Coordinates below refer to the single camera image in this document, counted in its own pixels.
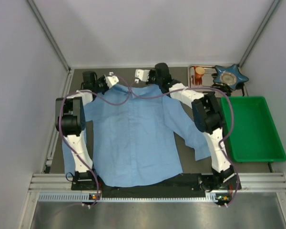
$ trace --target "cable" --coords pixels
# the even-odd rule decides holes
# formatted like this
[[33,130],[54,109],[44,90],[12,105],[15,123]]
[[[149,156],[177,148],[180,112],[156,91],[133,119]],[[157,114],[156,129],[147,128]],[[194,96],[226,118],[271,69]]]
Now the cable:
[[69,180],[68,177],[67,177],[67,175],[68,175],[69,173],[66,173],[66,180],[72,182],[72,181]]

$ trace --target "blue shirt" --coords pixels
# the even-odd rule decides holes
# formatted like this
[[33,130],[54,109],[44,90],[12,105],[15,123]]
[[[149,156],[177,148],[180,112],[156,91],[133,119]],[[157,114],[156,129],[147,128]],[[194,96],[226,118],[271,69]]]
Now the blue shirt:
[[[140,96],[162,94],[157,85],[133,88]],[[112,103],[127,97],[128,89],[115,85],[103,96]],[[93,164],[106,185],[133,187],[161,182],[182,173],[174,132],[195,149],[195,159],[210,156],[205,137],[185,113],[180,102],[168,96],[139,99],[113,106],[96,98],[84,107],[86,121],[93,120]],[[71,150],[62,145],[65,173],[74,174]]]

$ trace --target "blue star-shaped object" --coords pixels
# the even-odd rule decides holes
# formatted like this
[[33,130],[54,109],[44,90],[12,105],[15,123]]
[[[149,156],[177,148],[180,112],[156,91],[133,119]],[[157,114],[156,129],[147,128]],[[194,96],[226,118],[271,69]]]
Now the blue star-shaped object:
[[233,91],[236,89],[236,86],[239,83],[245,83],[249,80],[248,77],[239,72],[238,66],[236,64],[233,64],[228,68],[216,65],[215,70],[218,76],[213,80],[213,82],[225,83]]

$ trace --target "black work surface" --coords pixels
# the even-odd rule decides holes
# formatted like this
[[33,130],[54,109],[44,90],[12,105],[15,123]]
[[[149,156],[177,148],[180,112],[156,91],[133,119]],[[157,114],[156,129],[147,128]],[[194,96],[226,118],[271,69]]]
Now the black work surface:
[[[119,76],[122,76],[127,83],[131,84],[134,81],[135,68],[110,68],[110,69],[76,69],[74,70],[73,80],[70,87],[70,92],[75,92],[81,87],[82,72],[95,71],[98,76],[102,76],[108,72],[114,72]],[[187,68],[186,67],[173,67],[170,68],[170,72],[173,78],[179,80],[184,85],[187,85]],[[136,84],[137,87],[145,87],[144,83]],[[193,119],[192,110],[183,106],[185,112]],[[194,150],[185,145],[184,140],[178,136],[175,136],[176,146],[181,162],[181,166],[184,173],[211,173],[211,158],[195,161]],[[93,123],[87,123],[87,148],[90,156],[93,155]],[[269,168],[267,163],[236,163],[239,172],[241,173],[267,173]],[[50,169],[50,173],[64,173],[64,162],[62,157],[61,139],[58,138],[54,159]]]
[[110,187],[102,181],[104,198],[187,198],[205,197],[199,188],[197,174],[179,174],[148,186]]

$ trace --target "shirt sleeve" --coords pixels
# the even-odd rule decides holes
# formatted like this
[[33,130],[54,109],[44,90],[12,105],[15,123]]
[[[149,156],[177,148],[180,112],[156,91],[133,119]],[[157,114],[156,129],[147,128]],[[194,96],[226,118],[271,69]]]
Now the shirt sleeve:
[[196,161],[211,155],[203,133],[197,129],[178,100],[164,96],[163,112],[165,124],[182,137],[188,147],[195,149]]

